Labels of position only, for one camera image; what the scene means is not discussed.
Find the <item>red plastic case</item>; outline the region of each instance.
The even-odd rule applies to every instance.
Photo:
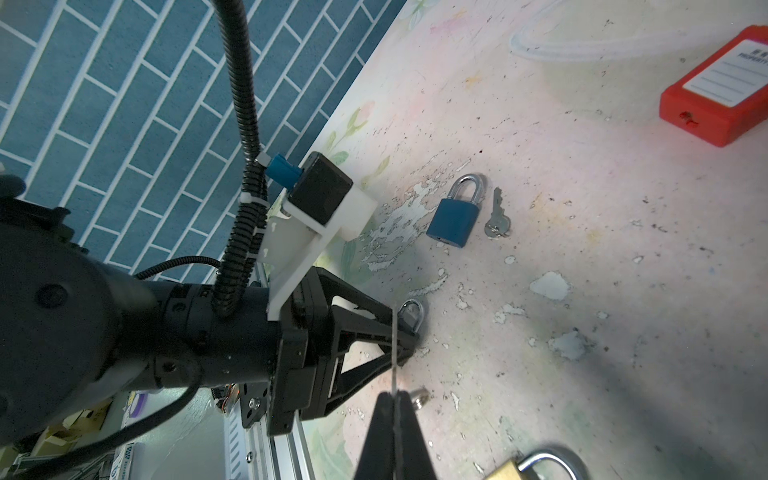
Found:
[[[725,147],[768,118],[766,70],[768,26],[752,25],[664,91],[659,115],[713,145]]]

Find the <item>blue tile wall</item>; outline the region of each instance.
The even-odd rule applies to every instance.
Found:
[[[268,154],[306,156],[403,3],[244,2]],[[127,272],[220,257],[245,159],[209,1],[7,0],[0,60],[0,163],[27,201],[67,207],[74,240]]]

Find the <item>silver key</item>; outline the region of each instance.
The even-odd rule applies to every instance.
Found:
[[[511,221],[509,217],[504,215],[504,209],[502,208],[502,189],[496,187],[493,190],[493,211],[491,212],[491,218],[485,222],[485,234],[489,238],[506,237]]]

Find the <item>table surface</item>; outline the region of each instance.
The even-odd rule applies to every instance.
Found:
[[[657,115],[753,23],[762,0],[406,3],[314,144],[379,200],[318,265],[429,305],[399,386],[434,396],[439,478],[553,443],[594,478],[766,469],[768,124],[716,148]],[[458,249],[424,233],[466,173],[488,189]],[[494,187],[511,231],[490,240]],[[317,478],[352,475],[388,382],[308,422]]]

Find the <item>white bracket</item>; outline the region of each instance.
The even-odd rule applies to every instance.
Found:
[[[338,234],[346,241],[356,239],[376,206],[375,200],[353,185],[323,226],[287,198],[283,200],[283,211],[290,216],[277,214],[267,221],[257,258],[273,267],[267,320],[280,319],[280,309],[334,236]]]

